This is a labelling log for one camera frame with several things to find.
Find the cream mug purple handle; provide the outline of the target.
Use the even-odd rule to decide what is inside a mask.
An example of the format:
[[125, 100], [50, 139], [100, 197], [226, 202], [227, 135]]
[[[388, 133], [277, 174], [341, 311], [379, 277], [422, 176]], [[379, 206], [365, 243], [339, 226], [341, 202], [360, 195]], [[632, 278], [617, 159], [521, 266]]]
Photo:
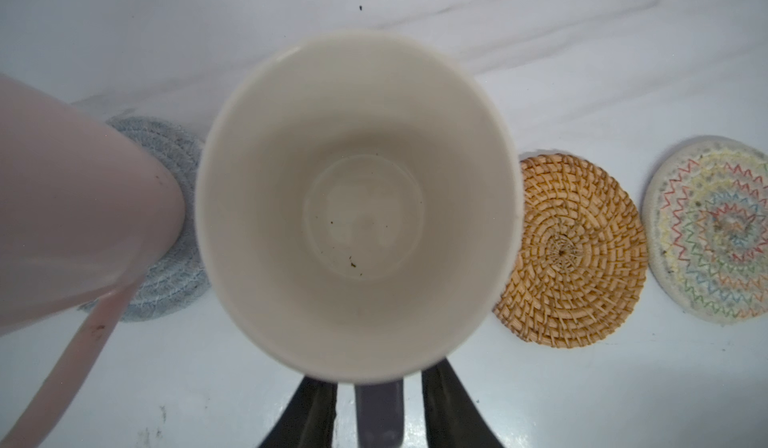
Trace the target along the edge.
[[238, 328], [303, 378], [353, 385], [359, 445], [398, 447], [405, 377], [489, 314], [524, 200], [505, 123], [470, 76], [403, 36], [337, 32], [230, 96], [195, 211]]

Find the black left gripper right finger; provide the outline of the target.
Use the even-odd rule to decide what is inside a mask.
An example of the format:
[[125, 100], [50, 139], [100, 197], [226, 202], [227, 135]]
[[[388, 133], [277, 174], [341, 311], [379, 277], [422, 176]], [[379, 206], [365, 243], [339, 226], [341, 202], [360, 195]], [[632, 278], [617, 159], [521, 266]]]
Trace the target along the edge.
[[447, 359], [421, 372], [429, 448], [502, 448]]

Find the cream mug pink handle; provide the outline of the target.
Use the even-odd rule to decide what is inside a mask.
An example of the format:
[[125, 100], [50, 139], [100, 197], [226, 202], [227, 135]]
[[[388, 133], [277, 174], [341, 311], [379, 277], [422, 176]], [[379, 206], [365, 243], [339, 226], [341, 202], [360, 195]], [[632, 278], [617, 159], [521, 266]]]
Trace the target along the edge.
[[36, 447], [57, 425], [148, 268], [180, 202], [163, 165], [113, 127], [1, 80], [1, 330], [93, 308], [2, 439]]

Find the colourful patterned round coaster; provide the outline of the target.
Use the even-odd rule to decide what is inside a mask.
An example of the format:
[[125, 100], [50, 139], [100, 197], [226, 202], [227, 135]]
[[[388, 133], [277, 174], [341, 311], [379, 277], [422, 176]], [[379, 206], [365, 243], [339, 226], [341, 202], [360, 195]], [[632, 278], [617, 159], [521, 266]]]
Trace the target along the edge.
[[700, 319], [730, 325], [767, 312], [767, 156], [704, 136], [651, 176], [642, 203], [649, 266]]

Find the woven tan round coaster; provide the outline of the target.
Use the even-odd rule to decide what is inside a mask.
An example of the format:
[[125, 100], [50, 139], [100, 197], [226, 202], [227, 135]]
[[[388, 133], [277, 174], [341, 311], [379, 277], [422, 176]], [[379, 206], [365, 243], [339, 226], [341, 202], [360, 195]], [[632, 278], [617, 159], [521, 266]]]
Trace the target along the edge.
[[521, 164], [524, 232], [493, 312], [526, 342], [586, 347], [632, 314], [646, 280], [640, 214], [608, 172], [570, 154]]

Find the grey round coaster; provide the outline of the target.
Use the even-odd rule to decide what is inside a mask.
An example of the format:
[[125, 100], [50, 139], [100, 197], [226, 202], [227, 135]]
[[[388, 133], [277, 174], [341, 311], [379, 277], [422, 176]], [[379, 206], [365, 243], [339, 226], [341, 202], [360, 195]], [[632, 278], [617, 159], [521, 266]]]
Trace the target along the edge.
[[186, 128], [149, 116], [112, 117], [107, 120], [159, 161], [177, 186], [172, 224], [156, 222], [153, 232], [169, 228], [175, 238], [163, 256], [147, 270], [127, 308], [122, 322], [146, 322], [188, 307], [209, 288], [195, 232], [195, 188], [203, 140]]

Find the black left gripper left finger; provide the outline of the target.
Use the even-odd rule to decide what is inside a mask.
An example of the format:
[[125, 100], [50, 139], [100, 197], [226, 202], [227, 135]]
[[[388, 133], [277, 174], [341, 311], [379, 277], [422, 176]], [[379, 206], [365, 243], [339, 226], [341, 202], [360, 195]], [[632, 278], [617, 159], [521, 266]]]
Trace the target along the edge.
[[331, 447], [337, 389], [336, 383], [305, 376], [260, 447]]

